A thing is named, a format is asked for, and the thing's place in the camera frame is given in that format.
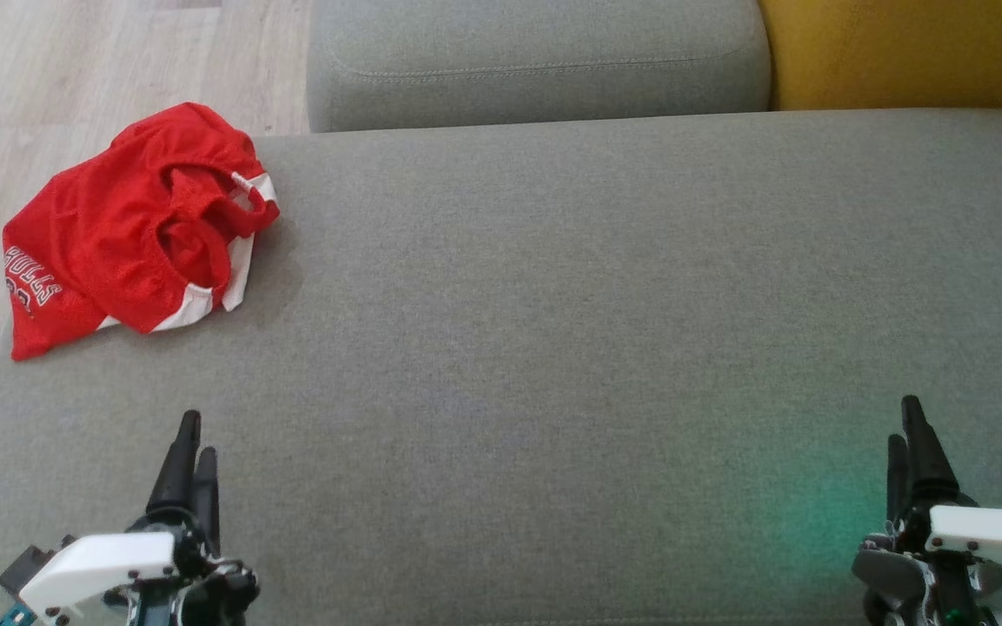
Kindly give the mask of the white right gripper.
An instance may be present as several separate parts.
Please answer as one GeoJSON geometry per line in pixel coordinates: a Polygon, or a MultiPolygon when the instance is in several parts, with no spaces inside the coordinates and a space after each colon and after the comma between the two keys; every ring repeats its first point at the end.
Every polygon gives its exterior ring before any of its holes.
{"type": "Polygon", "coordinates": [[[887,520],[866,536],[852,574],[868,626],[1002,626],[985,599],[1002,589],[1002,509],[959,507],[961,486],[917,396],[887,439],[887,520]],[[927,510],[917,522],[904,512],[927,510]]]}

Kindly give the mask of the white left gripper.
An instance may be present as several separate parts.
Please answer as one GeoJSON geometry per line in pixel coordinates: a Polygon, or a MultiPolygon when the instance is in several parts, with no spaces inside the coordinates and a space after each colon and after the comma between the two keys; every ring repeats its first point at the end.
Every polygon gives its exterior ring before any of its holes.
{"type": "Polygon", "coordinates": [[[217,451],[197,460],[200,425],[199,411],[184,412],[146,515],[38,558],[23,575],[20,621],[71,626],[80,603],[99,599],[124,610],[124,626],[245,626],[261,582],[243,560],[220,556],[217,451]]]}

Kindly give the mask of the red garment with white stripes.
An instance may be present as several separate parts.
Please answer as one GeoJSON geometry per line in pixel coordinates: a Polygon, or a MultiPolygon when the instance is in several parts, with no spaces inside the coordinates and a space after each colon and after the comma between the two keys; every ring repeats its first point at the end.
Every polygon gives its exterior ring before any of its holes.
{"type": "Polygon", "coordinates": [[[279,214],[250,136],[210,107],[132,123],[3,227],[11,359],[109,326],[152,334],[238,308],[255,238],[279,214]]]}

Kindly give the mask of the large grey sofa seat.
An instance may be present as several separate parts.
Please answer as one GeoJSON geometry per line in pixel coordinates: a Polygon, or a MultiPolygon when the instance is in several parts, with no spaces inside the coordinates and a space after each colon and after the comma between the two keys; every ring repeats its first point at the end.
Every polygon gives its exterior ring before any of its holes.
{"type": "Polygon", "coordinates": [[[250,626],[866,626],[906,395],[1002,507],[1002,110],[256,150],[234,312],[1,346],[0,571],[139,518],[187,409],[250,626]]]}

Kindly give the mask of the yellow sofa backrest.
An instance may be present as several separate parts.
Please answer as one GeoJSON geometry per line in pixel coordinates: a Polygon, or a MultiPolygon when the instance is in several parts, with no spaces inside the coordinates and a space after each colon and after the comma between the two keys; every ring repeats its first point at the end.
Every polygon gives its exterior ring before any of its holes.
{"type": "Polygon", "coordinates": [[[1002,110],[1002,0],[757,0],[775,110],[1002,110]]]}

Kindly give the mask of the grey sofa seat cushion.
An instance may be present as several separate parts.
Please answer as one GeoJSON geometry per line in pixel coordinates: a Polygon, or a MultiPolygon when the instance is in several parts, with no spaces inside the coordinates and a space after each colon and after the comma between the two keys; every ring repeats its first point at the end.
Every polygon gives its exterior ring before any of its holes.
{"type": "Polygon", "coordinates": [[[317,0],[314,132],[767,110],[757,0],[317,0]]]}

